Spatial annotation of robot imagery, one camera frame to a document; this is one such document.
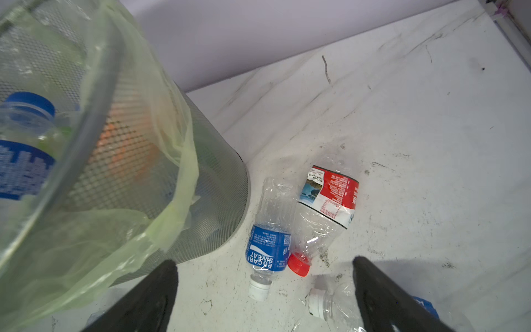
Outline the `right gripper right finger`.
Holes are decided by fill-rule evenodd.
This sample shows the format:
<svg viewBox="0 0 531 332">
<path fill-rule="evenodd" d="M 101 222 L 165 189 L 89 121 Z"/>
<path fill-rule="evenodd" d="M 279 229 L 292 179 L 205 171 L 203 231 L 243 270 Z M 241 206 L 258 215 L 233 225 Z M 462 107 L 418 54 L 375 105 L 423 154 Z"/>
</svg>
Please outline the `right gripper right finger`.
<svg viewBox="0 0 531 332">
<path fill-rule="evenodd" d="M 353 282 L 366 331 L 452 331 L 366 257 L 354 258 Z"/>
</svg>

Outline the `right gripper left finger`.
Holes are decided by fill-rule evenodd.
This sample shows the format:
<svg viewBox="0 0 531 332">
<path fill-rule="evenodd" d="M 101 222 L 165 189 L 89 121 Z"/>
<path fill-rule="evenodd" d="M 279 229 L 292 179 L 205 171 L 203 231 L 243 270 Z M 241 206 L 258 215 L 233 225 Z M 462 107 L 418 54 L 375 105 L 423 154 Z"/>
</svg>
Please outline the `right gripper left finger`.
<svg viewBox="0 0 531 332">
<path fill-rule="evenodd" d="M 165 260 L 85 331 L 166 331 L 178 290 L 178 268 Z"/>
</svg>

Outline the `red label crushed bottle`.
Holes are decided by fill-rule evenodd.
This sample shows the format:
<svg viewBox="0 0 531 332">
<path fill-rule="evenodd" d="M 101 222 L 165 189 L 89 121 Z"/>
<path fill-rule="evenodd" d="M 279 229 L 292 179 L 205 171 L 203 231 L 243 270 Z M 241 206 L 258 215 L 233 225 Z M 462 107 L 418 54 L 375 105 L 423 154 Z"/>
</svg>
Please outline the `red label crushed bottle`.
<svg viewBox="0 0 531 332">
<path fill-rule="evenodd" d="M 287 263 L 296 275 L 307 276 L 313 259 L 349 228 L 359 189 L 344 150 L 322 151 L 312 160 L 297 199 Z"/>
</svg>

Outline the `small blue label bottle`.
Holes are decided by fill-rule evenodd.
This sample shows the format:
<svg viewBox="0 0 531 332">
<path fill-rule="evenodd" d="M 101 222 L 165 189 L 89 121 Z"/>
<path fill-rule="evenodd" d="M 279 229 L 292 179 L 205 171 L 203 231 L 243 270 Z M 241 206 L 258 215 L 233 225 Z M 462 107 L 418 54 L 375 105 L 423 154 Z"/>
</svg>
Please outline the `small blue label bottle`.
<svg viewBox="0 0 531 332">
<path fill-rule="evenodd" d="M 60 147 L 55 107 L 31 92 L 15 92 L 1 104 L 1 232 L 25 196 L 37 195 Z"/>
</svg>

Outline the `orange label bottle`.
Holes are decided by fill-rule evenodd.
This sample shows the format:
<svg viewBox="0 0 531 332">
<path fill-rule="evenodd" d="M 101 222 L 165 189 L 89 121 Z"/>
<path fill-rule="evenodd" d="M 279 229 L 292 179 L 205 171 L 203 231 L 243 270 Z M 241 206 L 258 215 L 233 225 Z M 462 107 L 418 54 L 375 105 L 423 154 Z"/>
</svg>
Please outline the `orange label bottle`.
<svg viewBox="0 0 531 332">
<path fill-rule="evenodd" d="M 117 178 L 145 177 L 159 157 L 159 149 L 152 142 L 152 120 L 149 107 L 113 106 L 89 158 L 104 171 Z"/>
</svg>

